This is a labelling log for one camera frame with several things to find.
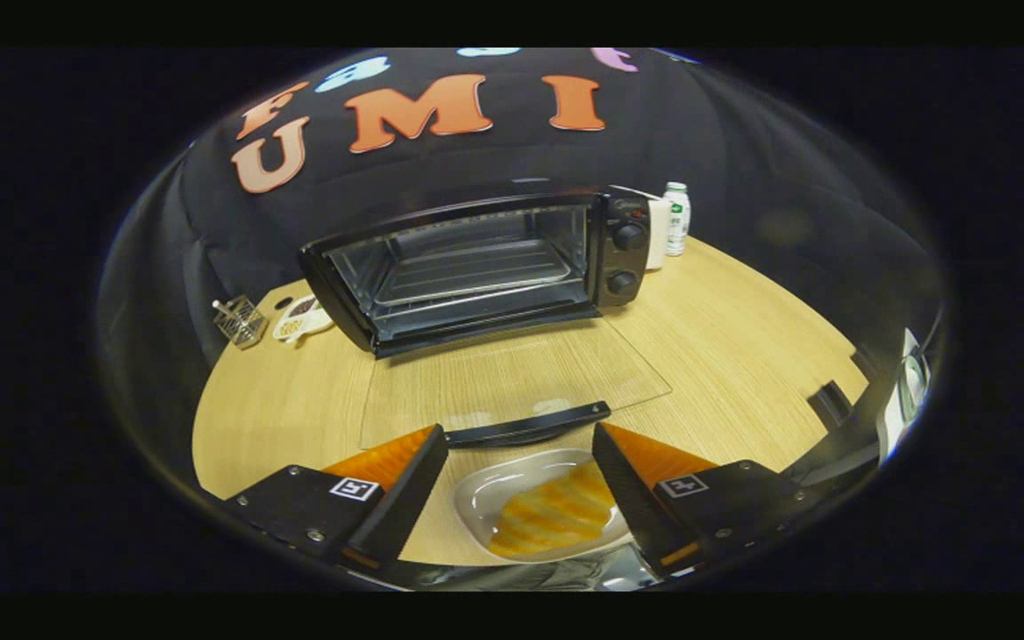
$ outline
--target black knob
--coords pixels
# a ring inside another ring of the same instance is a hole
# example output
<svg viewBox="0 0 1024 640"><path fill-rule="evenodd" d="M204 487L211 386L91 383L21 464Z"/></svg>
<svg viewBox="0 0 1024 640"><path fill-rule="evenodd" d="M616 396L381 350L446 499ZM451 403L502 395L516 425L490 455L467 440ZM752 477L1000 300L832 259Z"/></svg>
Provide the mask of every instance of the black knob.
<svg viewBox="0 0 1024 640"><path fill-rule="evenodd" d="M634 295L638 291L638 275L630 271L615 272L606 280L606 288L614 295Z"/></svg>
<svg viewBox="0 0 1024 640"><path fill-rule="evenodd" d="M614 231L614 246L623 251L641 250L646 247L646 229L638 224L624 224Z"/></svg>

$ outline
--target metal wire basket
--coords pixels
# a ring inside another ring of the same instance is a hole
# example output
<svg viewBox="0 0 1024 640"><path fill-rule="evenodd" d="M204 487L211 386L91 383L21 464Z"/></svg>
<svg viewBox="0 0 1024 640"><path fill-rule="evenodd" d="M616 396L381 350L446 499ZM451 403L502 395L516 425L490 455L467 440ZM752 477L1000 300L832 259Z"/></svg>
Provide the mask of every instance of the metal wire basket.
<svg viewBox="0 0 1024 640"><path fill-rule="evenodd" d="M228 300L222 304L215 300L212 306L216 309L215 324L219 331L239 348L248 348L263 337L267 318L255 308L247 296Z"/></svg>

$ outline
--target oven handle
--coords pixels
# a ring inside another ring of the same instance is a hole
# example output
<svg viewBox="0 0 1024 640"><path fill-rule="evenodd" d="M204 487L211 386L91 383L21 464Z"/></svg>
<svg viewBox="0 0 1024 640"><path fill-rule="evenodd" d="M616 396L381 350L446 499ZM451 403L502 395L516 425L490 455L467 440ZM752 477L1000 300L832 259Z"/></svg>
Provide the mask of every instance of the oven handle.
<svg viewBox="0 0 1024 640"><path fill-rule="evenodd" d="M592 401L590 404L556 411L545 416L532 416L522 421L501 422L458 432L447 432L450 449L480 449L494 446L522 446L538 441L552 440L568 433L569 430L601 421L610 415L606 401Z"/></svg>

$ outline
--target food on plate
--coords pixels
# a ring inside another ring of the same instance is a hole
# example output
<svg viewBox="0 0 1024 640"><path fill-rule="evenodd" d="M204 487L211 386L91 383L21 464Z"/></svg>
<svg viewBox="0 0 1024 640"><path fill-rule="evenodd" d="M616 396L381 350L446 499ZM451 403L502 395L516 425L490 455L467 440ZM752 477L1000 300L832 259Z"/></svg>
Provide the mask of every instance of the food on plate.
<svg viewBox="0 0 1024 640"><path fill-rule="evenodd" d="M595 540L610 519L614 498L593 461L505 502L488 551L526 556Z"/></svg>

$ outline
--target white bottle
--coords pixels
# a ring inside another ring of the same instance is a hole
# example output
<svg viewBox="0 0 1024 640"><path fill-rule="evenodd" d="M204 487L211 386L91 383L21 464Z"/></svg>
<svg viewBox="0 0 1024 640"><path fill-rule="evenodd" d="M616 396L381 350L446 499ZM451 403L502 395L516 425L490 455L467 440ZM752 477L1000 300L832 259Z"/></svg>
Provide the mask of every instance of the white bottle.
<svg viewBox="0 0 1024 640"><path fill-rule="evenodd" d="M667 182L665 198L671 201L671 229L666 255L682 255L686 251L686 236L690 233L690 198L686 196L686 185Z"/></svg>

